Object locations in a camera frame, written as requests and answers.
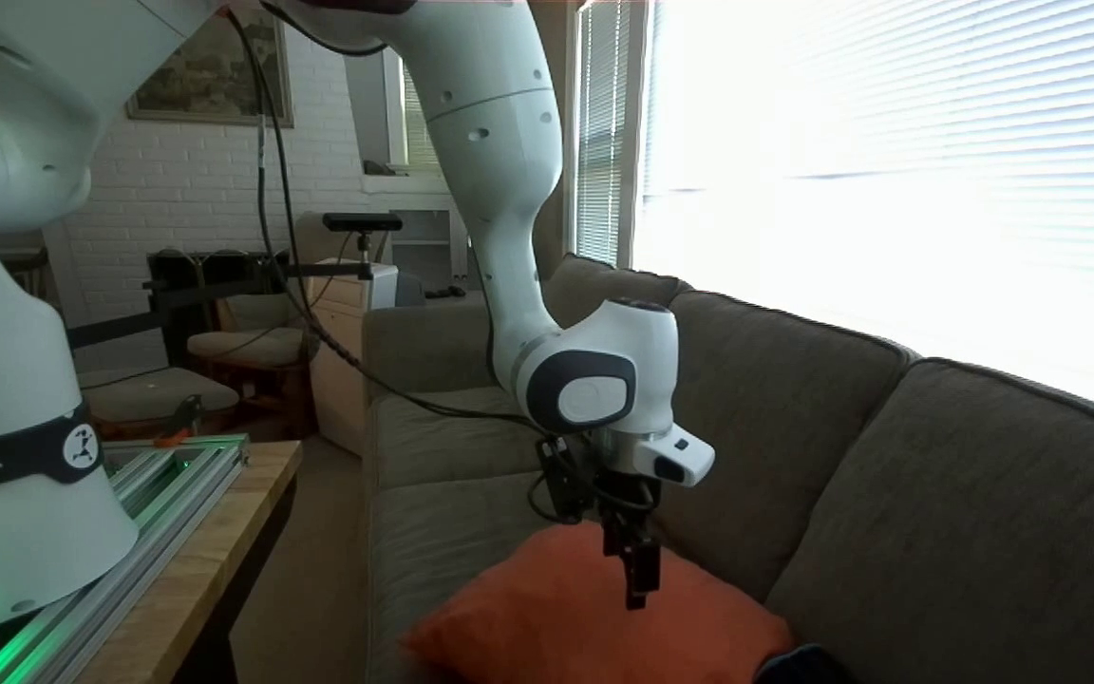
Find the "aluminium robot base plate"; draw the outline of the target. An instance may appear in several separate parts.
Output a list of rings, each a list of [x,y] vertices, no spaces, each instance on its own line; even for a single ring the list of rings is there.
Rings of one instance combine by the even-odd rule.
[[[71,684],[245,463],[245,438],[116,443],[87,483],[4,483],[0,684]]]

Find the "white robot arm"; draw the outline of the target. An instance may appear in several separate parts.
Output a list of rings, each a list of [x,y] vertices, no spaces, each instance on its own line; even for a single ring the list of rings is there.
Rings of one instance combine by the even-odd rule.
[[[559,101],[530,0],[260,0],[334,55],[391,51],[474,249],[489,369],[543,433],[607,430],[613,473],[697,488],[716,449],[674,417],[678,319],[605,303],[564,326],[534,232],[564,178]],[[0,232],[93,193],[107,118],[216,0],[0,0]],[[63,316],[0,264],[0,625],[111,574],[136,545]]]

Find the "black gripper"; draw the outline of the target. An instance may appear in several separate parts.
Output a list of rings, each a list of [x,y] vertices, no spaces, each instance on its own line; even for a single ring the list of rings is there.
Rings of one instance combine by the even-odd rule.
[[[650,534],[663,483],[641,474],[605,473],[596,481],[596,519],[605,528],[605,553],[624,559],[626,607],[639,612],[663,588],[663,553]]]

